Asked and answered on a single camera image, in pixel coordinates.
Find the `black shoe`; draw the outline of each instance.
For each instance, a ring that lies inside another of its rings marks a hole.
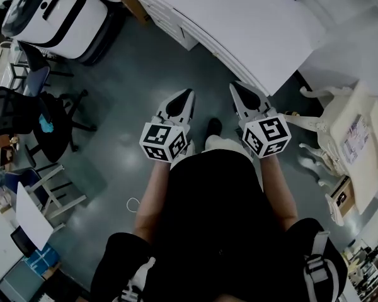
[[[206,141],[211,135],[220,136],[222,131],[222,124],[218,118],[212,118],[209,121],[209,125],[207,126],[206,137],[204,139],[204,145],[206,145]]]

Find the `desk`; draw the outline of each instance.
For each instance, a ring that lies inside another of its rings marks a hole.
[[[180,44],[187,47],[186,36],[192,36],[266,95],[287,81],[326,33],[317,17],[294,0],[139,1]]]
[[[42,215],[20,182],[17,188],[16,218],[37,249],[43,250],[51,234],[53,234],[54,228]]]

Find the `white cable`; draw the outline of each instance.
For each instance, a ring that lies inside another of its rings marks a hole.
[[[129,210],[131,213],[136,213],[137,210],[136,210],[136,211],[133,211],[133,210],[130,210],[130,209],[129,209],[129,203],[130,203],[130,200],[132,200],[132,199],[133,199],[133,200],[136,200],[137,203],[140,204],[140,201],[137,200],[137,198],[131,197],[131,198],[127,201],[127,203],[126,203],[126,208],[127,208],[127,210]]]

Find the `white robot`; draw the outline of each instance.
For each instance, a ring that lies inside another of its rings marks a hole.
[[[239,116],[243,142],[259,157],[282,152],[291,139],[282,115],[267,97],[242,82],[230,84]],[[140,145],[149,159],[172,162],[188,145],[189,122],[193,118],[195,92],[185,89],[161,103],[156,116],[146,123]]]

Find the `white cabinet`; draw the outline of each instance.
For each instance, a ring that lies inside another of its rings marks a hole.
[[[191,50],[198,43],[196,39],[185,32],[185,30],[176,22],[176,17],[172,12],[173,8],[166,2],[162,0],[139,1],[154,20],[155,24],[187,50]]]
[[[239,79],[275,94],[326,33],[302,0],[139,0],[186,49],[200,42]]]

